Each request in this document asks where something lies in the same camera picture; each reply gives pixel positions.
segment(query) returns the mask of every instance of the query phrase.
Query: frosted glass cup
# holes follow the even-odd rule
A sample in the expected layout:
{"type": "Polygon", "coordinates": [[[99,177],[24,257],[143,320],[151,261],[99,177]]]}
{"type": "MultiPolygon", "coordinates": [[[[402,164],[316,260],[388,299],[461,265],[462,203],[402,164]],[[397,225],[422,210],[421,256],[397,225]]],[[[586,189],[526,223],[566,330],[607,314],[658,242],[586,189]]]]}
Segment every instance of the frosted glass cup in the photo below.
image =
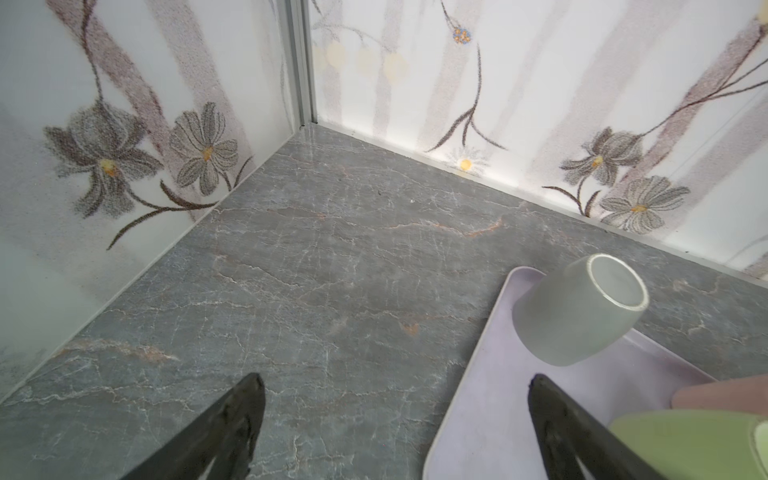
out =
{"type": "Polygon", "coordinates": [[[649,303],[643,280],[622,260],[596,253],[551,273],[512,307],[515,330],[539,359],[568,366],[629,332],[649,303]]]}

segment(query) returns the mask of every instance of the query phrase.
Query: pink object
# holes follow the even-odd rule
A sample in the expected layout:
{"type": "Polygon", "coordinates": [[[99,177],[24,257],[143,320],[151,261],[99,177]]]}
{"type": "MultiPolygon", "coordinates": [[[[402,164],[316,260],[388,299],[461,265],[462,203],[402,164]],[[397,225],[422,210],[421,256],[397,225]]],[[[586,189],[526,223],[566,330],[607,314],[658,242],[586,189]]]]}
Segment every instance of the pink object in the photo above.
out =
{"type": "Polygon", "coordinates": [[[672,408],[768,415],[768,375],[683,387],[672,396],[672,408]]]}

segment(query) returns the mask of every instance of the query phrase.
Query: cup rim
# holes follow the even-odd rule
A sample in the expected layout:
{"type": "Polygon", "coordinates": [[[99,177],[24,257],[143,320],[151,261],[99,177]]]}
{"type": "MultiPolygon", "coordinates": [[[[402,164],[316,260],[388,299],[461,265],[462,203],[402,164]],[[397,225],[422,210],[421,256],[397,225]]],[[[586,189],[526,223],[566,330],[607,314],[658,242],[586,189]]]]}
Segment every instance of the cup rim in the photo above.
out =
{"type": "Polygon", "coordinates": [[[641,312],[648,308],[648,304],[650,303],[650,297],[648,296],[648,288],[645,286],[645,282],[643,282],[643,279],[640,278],[640,275],[637,275],[637,272],[634,271],[634,269],[627,265],[627,262],[623,261],[620,258],[616,258],[613,255],[608,255],[607,253],[595,253],[593,255],[589,256],[589,259],[587,260],[587,274],[589,275],[589,279],[592,280],[592,284],[598,289],[598,292],[609,302],[613,303],[616,306],[619,306],[623,309],[630,310],[633,312],[641,312]],[[625,303],[619,302],[614,297],[608,295],[605,290],[600,286],[600,283],[597,281],[597,279],[594,278],[594,274],[592,273],[592,263],[600,258],[610,258],[614,262],[619,263],[621,266],[623,266],[625,269],[627,269],[634,279],[637,281],[637,284],[640,285],[640,289],[643,292],[643,299],[638,303],[637,305],[627,305],[625,303]]]}

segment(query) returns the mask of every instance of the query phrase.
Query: white daisy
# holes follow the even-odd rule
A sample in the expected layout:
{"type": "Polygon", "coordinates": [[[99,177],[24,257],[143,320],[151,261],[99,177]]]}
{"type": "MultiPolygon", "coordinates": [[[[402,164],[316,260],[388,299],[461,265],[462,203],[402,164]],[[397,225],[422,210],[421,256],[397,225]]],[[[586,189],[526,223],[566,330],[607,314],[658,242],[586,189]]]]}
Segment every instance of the white daisy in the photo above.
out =
{"type": "Polygon", "coordinates": [[[481,176],[488,166],[488,162],[477,148],[454,148],[448,154],[449,165],[468,174],[481,176]]]}

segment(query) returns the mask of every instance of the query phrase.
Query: green object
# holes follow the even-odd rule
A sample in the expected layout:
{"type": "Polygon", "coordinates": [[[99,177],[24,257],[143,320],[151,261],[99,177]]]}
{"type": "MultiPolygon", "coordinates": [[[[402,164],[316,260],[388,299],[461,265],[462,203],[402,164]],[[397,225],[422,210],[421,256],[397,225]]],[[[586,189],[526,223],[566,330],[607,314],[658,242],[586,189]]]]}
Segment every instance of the green object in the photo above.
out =
{"type": "Polygon", "coordinates": [[[669,480],[768,480],[768,418],[723,410],[632,413],[609,429],[669,480]]]}
{"type": "Polygon", "coordinates": [[[596,253],[545,276],[515,302],[512,322],[540,360],[569,366],[629,332],[649,302],[643,280],[629,265],[596,253]]]}

